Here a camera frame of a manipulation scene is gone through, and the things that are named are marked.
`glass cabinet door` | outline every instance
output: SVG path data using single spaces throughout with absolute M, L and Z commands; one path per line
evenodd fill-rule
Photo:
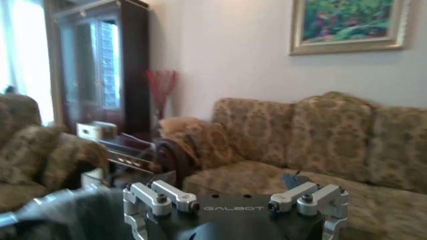
M 67 102 L 96 102 L 96 23 L 81 22 L 60 28 L 63 77 Z
M 60 28 L 61 40 L 61 62 L 64 77 L 64 95 L 65 101 L 73 103 L 79 101 L 79 85 L 76 78 L 75 63 L 75 31 L 71 25 L 63 25 Z
M 120 107 L 120 39 L 117 21 L 99 20 L 99 69 L 101 82 L 101 106 Z
M 80 100 L 83 102 L 97 101 L 97 77 L 96 77 L 96 23 L 87 22 L 75 26 L 75 62 L 77 65 L 77 81 Z

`red decorative branch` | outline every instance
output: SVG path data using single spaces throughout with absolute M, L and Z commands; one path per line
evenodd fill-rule
M 168 96 L 176 87 L 179 74 L 176 71 L 152 71 L 145 72 L 148 85 L 152 93 L 152 99 L 157 110 L 157 118 L 164 118 Z

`logo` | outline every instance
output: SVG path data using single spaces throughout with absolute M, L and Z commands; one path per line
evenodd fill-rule
M 205 211 L 260 211 L 263 206 L 235 206 L 235 207 L 222 207 L 222 206 L 205 206 L 203 210 Z

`sofa backrest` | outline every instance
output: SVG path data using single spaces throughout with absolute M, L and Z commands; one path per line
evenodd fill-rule
M 212 122 L 222 124 L 239 153 L 250 160 L 287 167 L 294 104 L 223 98 Z
M 372 106 L 346 95 L 314 96 L 295 106 L 288 165 L 367 182 Z
M 27 125 L 40 125 L 36 101 L 23 95 L 0 94 L 0 148 Z
M 371 182 L 427 194 L 427 109 L 375 109 L 370 139 Z

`white wall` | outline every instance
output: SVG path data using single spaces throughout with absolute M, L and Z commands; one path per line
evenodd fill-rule
M 147 0 L 151 66 L 176 69 L 180 116 L 208 119 L 222 97 L 294 102 L 342 91 L 427 107 L 427 2 L 412 0 L 408 49 L 288 56 L 291 0 Z

